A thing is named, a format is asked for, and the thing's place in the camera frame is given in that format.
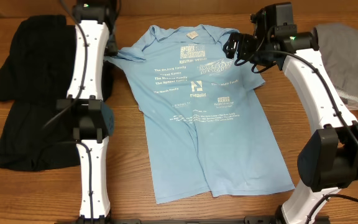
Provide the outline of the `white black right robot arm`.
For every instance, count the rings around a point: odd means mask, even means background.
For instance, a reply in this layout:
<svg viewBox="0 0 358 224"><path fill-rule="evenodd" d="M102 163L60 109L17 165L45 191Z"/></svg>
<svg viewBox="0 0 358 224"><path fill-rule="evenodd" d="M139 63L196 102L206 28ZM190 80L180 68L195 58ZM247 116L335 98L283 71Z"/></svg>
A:
<svg viewBox="0 0 358 224"><path fill-rule="evenodd" d="M299 32L290 2L271 4L250 16L253 34L235 33L224 44L235 65L278 67L295 87L307 114L311 137L298 155L300 181L274 215L248 216L246 223L328 223L319 211L358 180L358 120L332 84L319 45Z"/></svg>

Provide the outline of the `light blue printed t-shirt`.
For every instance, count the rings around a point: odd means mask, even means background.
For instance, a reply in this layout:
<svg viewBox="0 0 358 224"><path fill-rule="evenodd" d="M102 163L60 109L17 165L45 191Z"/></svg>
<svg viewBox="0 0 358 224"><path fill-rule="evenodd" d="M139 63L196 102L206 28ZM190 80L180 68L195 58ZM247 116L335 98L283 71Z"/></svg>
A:
<svg viewBox="0 0 358 224"><path fill-rule="evenodd" d="M294 188L255 90L264 84L223 46L233 28L149 27L109 62L144 115L155 200L211 192L268 195Z"/></svg>

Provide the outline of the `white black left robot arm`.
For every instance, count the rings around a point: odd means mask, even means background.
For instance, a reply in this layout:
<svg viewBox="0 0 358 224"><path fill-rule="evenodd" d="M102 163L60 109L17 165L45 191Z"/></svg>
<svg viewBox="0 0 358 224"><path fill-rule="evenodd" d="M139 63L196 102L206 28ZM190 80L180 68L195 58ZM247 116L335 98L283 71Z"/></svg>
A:
<svg viewBox="0 0 358 224"><path fill-rule="evenodd" d="M75 22L76 53L66 98L57 109L73 121L73 140L80 157L81 207L77 223L112 223L106 178L106 153L114 115L104 102L103 63L118 53L115 21L119 1L77 1L70 14Z"/></svg>

